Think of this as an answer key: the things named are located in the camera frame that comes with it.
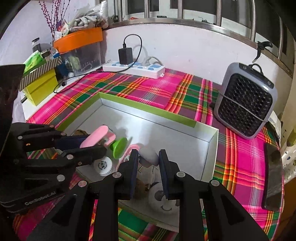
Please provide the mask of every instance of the phone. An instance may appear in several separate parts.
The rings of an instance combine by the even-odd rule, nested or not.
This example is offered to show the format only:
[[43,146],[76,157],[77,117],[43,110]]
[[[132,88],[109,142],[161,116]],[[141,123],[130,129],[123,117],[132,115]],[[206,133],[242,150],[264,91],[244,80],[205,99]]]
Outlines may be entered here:
[[283,165],[280,151],[273,145],[264,144],[265,185],[262,208],[278,211],[282,200]]

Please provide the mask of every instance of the portable fan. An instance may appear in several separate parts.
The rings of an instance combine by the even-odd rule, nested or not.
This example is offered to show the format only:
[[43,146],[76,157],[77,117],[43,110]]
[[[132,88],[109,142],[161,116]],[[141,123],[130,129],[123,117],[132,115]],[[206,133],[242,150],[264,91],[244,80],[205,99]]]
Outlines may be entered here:
[[263,128],[277,100],[277,90],[258,64],[228,66],[215,104],[215,117],[245,139]]

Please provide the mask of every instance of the orange lid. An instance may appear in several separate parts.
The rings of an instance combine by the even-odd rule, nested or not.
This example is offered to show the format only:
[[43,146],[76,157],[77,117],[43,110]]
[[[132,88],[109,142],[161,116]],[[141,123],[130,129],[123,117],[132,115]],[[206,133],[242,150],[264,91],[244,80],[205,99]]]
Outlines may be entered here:
[[82,46],[103,40],[102,28],[89,28],[68,34],[54,42],[54,48],[59,53],[66,53]]

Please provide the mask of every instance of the power strip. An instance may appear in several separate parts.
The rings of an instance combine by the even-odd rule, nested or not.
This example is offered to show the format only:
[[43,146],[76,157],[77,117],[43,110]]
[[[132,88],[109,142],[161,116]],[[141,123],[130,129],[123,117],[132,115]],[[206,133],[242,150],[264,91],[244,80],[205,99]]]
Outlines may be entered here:
[[[107,64],[103,64],[103,71],[104,72],[121,71],[128,68],[131,65],[132,64],[125,65],[125,64],[120,64],[119,62],[116,62],[116,61],[112,61]],[[121,73],[148,77],[152,79],[158,79],[159,77],[164,76],[165,67],[158,64],[142,66],[141,63],[136,62],[131,68]]]

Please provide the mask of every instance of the plaid fabric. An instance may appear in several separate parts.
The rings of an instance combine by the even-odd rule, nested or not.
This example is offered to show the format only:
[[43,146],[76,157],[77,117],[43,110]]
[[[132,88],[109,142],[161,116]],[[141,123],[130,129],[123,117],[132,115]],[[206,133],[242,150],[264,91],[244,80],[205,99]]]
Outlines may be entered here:
[[[180,80],[178,84],[177,80],[172,81],[175,89],[173,86],[169,86],[170,78]],[[264,127],[256,138],[245,140],[220,124],[213,117],[212,110],[209,108],[209,104],[215,101],[218,96],[219,85],[190,74],[168,69],[165,79],[164,84],[157,81],[149,83],[147,78],[124,74],[90,74],[71,90],[53,97],[28,122],[54,124],[58,127],[86,100],[98,91],[102,91],[150,104],[216,127],[219,129],[219,142],[214,178],[234,195],[272,239],[282,210],[270,212],[261,208],[265,180],[263,145],[265,142],[277,145],[272,134]],[[50,149],[47,149],[33,152],[30,157],[54,158],[55,155]],[[78,180],[79,178],[74,175],[72,185]],[[13,227],[21,240],[26,240],[33,228],[57,201],[38,207],[25,216],[18,215],[15,218]],[[119,209],[118,215],[120,240],[178,240],[178,235],[175,232],[146,223],[124,210]],[[204,231],[205,240],[207,240],[205,218]]]

